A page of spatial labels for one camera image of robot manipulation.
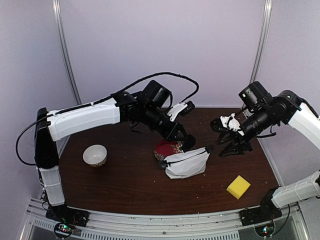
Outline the white zipper pouch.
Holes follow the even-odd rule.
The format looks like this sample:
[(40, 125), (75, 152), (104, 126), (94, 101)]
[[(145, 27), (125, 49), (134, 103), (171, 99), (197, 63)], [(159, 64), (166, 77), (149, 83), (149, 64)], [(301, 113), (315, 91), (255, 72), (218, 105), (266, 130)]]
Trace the white zipper pouch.
[(186, 179), (206, 170), (207, 160), (215, 149), (213, 145), (187, 152), (175, 153), (160, 160), (158, 165), (170, 179)]

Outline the yellow sponge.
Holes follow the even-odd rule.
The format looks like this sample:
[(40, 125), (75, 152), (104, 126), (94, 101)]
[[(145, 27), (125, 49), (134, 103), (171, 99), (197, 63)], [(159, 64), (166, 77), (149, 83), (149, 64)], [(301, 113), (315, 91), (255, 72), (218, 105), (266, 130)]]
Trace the yellow sponge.
[(251, 184), (247, 180), (238, 175), (227, 187), (226, 191), (239, 200), (250, 186)]

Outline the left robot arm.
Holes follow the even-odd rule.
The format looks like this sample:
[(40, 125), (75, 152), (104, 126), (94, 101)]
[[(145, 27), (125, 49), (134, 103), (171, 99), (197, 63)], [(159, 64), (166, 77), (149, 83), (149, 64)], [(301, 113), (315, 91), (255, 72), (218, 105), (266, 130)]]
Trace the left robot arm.
[(177, 120), (194, 109), (191, 101), (182, 101), (164, 111), (161, 107), (172, 92), (155, 80), (138, 92), (120, 90), (100, 100), (61, 110), (47, 111), (41, 108), (36, 121), (27, 126), (17, 137), (19, 141), (31, 127), (34, 133), (34, 166), (38, 168), (52, 213), (61, 222), (72, 218), (72, 211), (66, 205), (59, 170), (59, 154), (56, 142), (73, 134), (104, 125), (132, 122), (142, 123), (153, 132), (159, 133), (169, 142), (182, 142), (184, 151), (192, 148), (196, 139), (188, 134)]

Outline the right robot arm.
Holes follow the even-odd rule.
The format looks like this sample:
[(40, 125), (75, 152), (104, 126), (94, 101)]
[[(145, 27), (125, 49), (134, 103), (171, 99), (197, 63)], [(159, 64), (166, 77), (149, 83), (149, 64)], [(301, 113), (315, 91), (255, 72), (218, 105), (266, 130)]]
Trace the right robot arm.
[[(217, 145), (227, 144), (219, 157), (243, 155), (253, 150), (251, 139), (260, 138), (261, 133), (275, 125), (289, 125), (304, 135), (314, 146), (320, 146), (320, 117), (313, 107), (291, 90), (272, 96), (263, 85), (254, 81), (245, 87), (239, 97), (250, 116), (239, 122), (236, 113), (220, 116), (210, 122), (211, 129), (219, 133)], [(259, 220), (268, 220), (286, 205), (320, 196), (320, 172), (287, 186), (273, 188), (267, 192), (256, 210)]]

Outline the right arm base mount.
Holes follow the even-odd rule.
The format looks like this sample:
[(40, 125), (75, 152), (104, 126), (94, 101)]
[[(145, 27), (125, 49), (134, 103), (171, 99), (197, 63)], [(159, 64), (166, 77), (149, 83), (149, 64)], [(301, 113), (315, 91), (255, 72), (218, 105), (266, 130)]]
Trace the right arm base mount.
[(282, 216), (282, 211), (274, 206), (262, 204), (253, 208), (245, 208), (239, 212), (242, 226), (272, 221)]

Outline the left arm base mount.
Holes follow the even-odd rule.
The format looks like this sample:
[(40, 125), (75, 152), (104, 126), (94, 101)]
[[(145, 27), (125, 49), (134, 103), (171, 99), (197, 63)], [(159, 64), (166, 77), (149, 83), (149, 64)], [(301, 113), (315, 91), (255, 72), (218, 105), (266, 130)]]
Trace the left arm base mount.
[(86, 227), (90, 213), (86, 210), (74, 209), (66, 204), (59, 206), (49, 205), (45, 217), (64, 224)]

